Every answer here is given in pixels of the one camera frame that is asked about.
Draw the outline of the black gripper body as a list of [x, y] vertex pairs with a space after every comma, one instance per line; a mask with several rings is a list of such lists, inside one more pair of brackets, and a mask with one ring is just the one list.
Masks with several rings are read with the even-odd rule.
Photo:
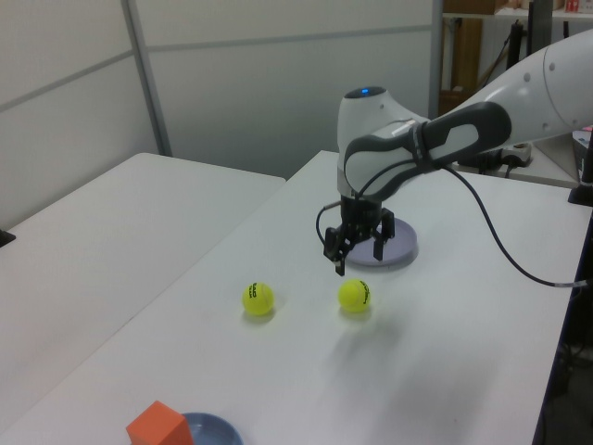
[[382, 205], [341, 196], [341, 231], [349, 242], [370, 239], [381, 221]]

